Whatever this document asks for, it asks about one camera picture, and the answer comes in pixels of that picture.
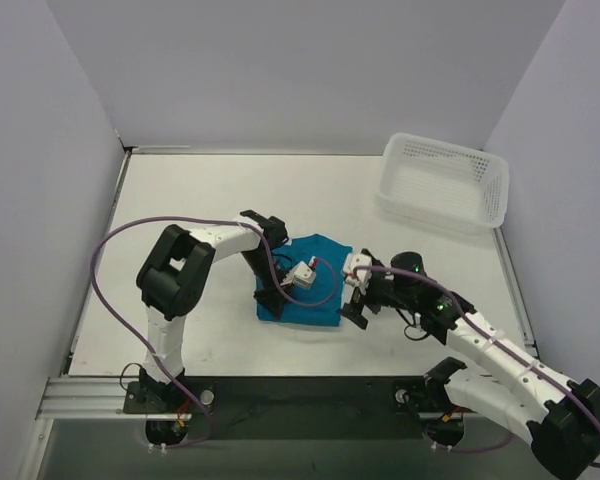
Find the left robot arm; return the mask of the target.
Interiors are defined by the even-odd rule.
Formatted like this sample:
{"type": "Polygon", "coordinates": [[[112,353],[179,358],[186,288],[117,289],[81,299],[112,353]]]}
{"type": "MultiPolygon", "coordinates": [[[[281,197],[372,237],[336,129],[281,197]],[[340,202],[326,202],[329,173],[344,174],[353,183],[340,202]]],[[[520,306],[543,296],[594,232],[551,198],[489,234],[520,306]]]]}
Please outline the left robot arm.
{"type": "Polygon", "coordinates": [[[279,319],[291,288],[280,293],[289,271],[271,262],[266,247],[275,249],[287,240],[285,223],[275,216],[264,217],[245,210],[238,224],[213,225],[186,230],[166,227],[136,279],[148,316],[147,350],[140,371],[140,385],[159,410],[170,411],[181,403],[183,386],[175,379],[184,376],[182,344],[186,316],[201,299],[212,265],[240,254],[251,268],[259,286],[254,298],[265,311],[279,319]]]}

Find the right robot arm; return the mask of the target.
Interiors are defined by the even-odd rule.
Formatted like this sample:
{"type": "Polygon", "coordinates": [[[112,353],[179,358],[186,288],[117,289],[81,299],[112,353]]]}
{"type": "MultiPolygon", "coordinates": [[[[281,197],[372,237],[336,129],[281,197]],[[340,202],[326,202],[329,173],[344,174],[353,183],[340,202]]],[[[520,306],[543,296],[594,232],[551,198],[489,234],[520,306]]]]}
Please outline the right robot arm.
{"type": "Polygon", "coordinates": [[[412,325],[454,351],[424,376],[426,401],[471,410],[524,441],[558,479],[600,469],[600,386],[576,382],[509,340],[459,294],[430,278],[415,252],[385,266],[369,251],[343,266],[353,291],[341,310],[360,328],[363,311],[406,311],[412,325]]]}

